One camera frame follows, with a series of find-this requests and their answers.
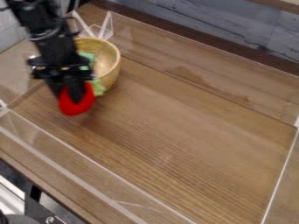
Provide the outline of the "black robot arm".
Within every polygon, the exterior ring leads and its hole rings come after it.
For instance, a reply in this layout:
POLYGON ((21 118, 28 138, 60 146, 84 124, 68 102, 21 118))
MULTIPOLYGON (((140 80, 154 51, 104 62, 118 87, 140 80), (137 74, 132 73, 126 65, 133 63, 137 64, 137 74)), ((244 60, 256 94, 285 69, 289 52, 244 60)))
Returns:
POLYGON ((19 26, 28 32, 38 55, 26 60, 32 69, 32 77, 44 80, 52 93, 60 97, 66 91, 69 100, 78 104, 88 92, 85 81, 92 80, 89 59, 78 54, 68 20, 57 12, 53 0, 3 0, 19 26))

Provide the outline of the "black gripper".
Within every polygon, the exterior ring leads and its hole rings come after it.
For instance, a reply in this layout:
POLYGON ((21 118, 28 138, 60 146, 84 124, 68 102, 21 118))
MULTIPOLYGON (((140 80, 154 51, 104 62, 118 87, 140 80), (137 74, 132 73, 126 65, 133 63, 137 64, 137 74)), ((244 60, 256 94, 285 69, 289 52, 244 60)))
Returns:
POLYGON ((32 34, 30 41, 40 53, 26 60, 32 77, 36 80, 45 80, 56 98, 60 97, 66 84, 69 98, 74 104, 78 104, 85 94, 84 81, 92 80, 92 70, 80 70, 80 67, 89 64, 89 60, 77 52, 74 36, 32 34))

